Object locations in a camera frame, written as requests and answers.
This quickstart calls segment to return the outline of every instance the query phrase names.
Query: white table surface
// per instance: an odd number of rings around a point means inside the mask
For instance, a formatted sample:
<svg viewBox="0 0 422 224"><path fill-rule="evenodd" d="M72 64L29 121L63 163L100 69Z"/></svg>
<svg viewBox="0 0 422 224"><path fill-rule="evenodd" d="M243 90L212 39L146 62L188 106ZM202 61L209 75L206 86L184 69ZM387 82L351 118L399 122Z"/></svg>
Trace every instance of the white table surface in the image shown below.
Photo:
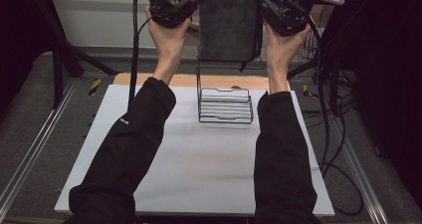
<svg viewBox="0 0 422 224"><path fill-rule="evenodd" d="M136 212L148 215L253 216L256 106L263 90L250 90L255 118L251 124L200 123L196 88L172 88L177 105L165 125L161 147L134 193ZM90 133L64 186L55 210L69 212L69 191L79 185L112 124L125 113L128 86L108 87ZM308 143L316 216L334 211L314 150L292 92Z"/></svg>

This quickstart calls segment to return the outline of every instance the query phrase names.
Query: white wall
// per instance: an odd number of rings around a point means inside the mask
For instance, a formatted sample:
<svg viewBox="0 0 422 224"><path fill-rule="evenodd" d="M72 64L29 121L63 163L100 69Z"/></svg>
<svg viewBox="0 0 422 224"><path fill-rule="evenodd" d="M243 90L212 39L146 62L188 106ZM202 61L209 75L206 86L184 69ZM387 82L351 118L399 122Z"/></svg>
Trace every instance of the white wall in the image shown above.
<svg viewBox="0 0 422 224"><path fill-rule="evenodd" d="M82 47L132 47L133 0L53 0L68 40ZM138 0L138 28L146 20ZM140 34L139 47L155 47L147 30Z"/></svg>

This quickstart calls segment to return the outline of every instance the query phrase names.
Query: black sleeve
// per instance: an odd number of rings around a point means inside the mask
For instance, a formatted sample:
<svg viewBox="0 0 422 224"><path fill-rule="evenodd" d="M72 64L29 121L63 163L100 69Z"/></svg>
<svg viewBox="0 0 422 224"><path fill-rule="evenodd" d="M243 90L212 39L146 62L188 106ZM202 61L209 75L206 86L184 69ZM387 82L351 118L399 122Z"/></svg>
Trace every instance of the black sleeve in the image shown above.
<svg viewBox="0 0 422 224"><path fill-rule="evenodd" d="M261 133L255 158L258 224L319 223L308 147L290 92L264 94L258 104Z"/></svg>
<svg viewBox="0 0 422 224"><path fill-rule="evenodd" d="M132 224L133 192L158 150L176 104L163 82L148 78L129 111L109 130L81 185L71 189L65 223Z"/></svg>

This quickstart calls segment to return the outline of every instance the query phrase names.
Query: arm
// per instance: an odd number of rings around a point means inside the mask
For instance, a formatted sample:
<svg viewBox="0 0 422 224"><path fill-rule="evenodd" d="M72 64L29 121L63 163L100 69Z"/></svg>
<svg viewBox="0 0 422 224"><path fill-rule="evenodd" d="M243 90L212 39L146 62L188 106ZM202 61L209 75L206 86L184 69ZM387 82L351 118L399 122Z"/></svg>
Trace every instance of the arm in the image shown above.
<svg viewBox="0 0 422 224"><path fill-rule="evenodd" d="M311 178L308 147L295 112L287 81L290 62L310 28L282 37L269 34L267 71L270 94L258 104L261 133L255 159L256 222L318 223L313 215L317 195Z"/></svg>
<svg viewBox="0 0 422 224"><path fill-rule="evenodd" d="M149 18L148 8L145 13ZM158 51L156 70L109 130L83 182L71 190L69 205L74 215L66 224L134 222L133 192L148 171L176 104L168 84L180 64L189 23L169 30L149 21Z"/></svg>

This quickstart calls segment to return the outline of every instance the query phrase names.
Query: robotic arm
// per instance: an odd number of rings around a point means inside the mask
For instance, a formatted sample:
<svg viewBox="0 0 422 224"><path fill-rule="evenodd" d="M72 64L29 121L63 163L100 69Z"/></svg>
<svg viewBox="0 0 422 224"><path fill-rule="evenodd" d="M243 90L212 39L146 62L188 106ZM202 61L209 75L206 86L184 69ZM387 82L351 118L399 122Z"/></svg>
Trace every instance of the robotic arm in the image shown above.
<svg viewBox="0 0 422 224"><path fill-rule="evenodd" d="M282 36L291 36L305 29L306 16L315 3L342 5L344 0L259 0L264 19Z"/></svg>
<svg viewBox="0 0 422 224"><path fill-rule="evenodd" d="M152 20L163 27L175 28L198 9L198 0L149 0Z"/></svg>

